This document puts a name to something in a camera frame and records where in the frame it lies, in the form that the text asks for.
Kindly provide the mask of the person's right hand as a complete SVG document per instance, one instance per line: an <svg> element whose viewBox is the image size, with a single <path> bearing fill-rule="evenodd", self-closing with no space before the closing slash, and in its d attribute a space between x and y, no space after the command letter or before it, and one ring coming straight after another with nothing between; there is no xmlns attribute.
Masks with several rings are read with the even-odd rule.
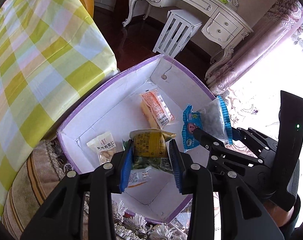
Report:
<svg viewBox="0 0 303 240"><path fill-rule="evenodd" d="M301 201L298 197L294 206L290 209L290 211L285 211L275 203L267 200L263 206L266 208L267 212L273 218L277 226L283 231L292 230L299 217L299 212L301 208Z"/></svg>

